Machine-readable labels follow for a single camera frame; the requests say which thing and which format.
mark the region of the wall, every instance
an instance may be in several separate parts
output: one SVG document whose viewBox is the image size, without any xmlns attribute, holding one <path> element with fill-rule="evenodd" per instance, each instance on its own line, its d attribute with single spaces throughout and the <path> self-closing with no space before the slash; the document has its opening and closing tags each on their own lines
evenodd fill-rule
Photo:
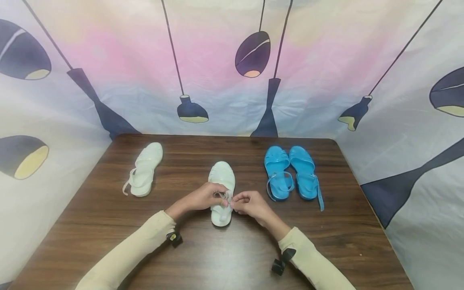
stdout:
<svg viewBox="0 0 464 290">
<path fill-rule="evenodd" d="M 11 222 L 0 225 L 0 284 L 110 138 L 140 132 L 336 139 L 415 287 L 454 289 L 464 73 L 438 82 L 464 66 L 463 10 L 459 0 L 3 1 L 0 216 Z"/>
</svg>

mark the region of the wooden table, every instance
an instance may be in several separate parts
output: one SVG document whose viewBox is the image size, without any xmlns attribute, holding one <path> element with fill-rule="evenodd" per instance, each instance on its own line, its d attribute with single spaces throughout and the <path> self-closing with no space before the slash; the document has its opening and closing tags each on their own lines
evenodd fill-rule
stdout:
<svg viewBox="0 0 464 290">
<path fill-rule="evenodd" d="M 121 188 L 140 151 L 163 145 L 155 186 L 144 198 Z M 325 211 L 317 199 L 303 201 L 293 190 L 284 202 L 266 195 L 263 158 L 267 148 L 306 148 L 316 164 Z M 290 226 L 297 226 L 356 289 L 412 286 L 335 141 L 328 139 L 121 135 L 110 145 L 10 290 L 71 290 L 106 253 L 151 215 L 207 181 L 211 166 L 228 162 L 235 193 L 258 190 Z M 279 277 L 271 265 L 277 243 L 252 218 L 236 213 L 228 227 L 215 228 L 210 211 L 181 224 L 184 243 L 164 245 L 141 264 L 127 289 L 312 289 L 294 267 Z"/>
</svg>

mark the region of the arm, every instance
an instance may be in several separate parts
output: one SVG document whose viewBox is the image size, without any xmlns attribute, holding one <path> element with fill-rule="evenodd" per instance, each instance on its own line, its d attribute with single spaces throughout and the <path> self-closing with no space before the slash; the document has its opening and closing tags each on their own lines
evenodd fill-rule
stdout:
<svg viewBox="0 0 464 290">
<path fill-rule="evenodd" d="M 176 223 L 164 211 L 149 218 L 135 233 L 110 251 L 79 282 L 76 290 L 115 290 L 149 253 L 158 248 Z"/>
<path fill-rule="evenodd" d="M 240 193 L 234 196 L 231 206 L 240 214 L 254 217 L 279 241 L 282 252 L 288 248 L 296 250 L 290 262 L 317 290 L 354 290 L 346 277 L 316 250 L 314 244 L 298 228 L 290 229 L 275 214 L 259 192 Z"/>
<path fill-rule="evenodd" d="M 206 183 L 166 211 L 156 213 L 103 257 L 82 278 L 76 290 L 116 290 L 145 256 L 166 241 L 166 235 L 174 231 L 176 220 L 188 211 L 223 204 L 224 200 L 215 198 L 214 194 L 225 191 L 227 188 L 222 185 Z"/>
</svg>

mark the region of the sleeve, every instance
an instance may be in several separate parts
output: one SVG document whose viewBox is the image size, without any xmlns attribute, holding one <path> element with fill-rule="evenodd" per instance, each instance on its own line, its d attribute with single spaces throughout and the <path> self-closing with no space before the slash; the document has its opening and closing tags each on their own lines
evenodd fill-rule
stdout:
<svg viewBox="0 0 464 290">
<path fill-rule="evenodd" d="M 164 211 L 156 213 L 103 257 L 82 278 L 76 290 L 116 290 L 145 256 L 166 241 L 175 225 Z"/>
<path fill-rule="evenodd" d="M 296 227 L 279 241 L 282 253 L 294 249 L 290 262 L 299 269 L 317 290 L 354 290 L 346 277 Z"/>
</svg>

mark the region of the person's left hand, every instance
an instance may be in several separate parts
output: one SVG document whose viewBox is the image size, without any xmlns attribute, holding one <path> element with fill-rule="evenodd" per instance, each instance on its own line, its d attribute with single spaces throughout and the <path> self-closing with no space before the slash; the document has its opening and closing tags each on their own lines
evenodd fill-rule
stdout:
<svg viewBox="0 0 464 290">
<path fill-rule="evenodd" d="M 214 205 L 227 206 L 227 201 L 217 194 L 225 193 L 227 190 L 222 184 L 207 182 L 183 197 L 182 200 L 186 202 L 189 210 L 202 210 Z"/>
<path fill-rule="evenodd" d="M 175 202 L 165 212 L 174 220 L 192 210 L 203 210 L 214 205 L 227 206 L 228 202 L 217 193 L 225 193 L 228 189 L 219 183 L 207 182 Z"/>
</svg>

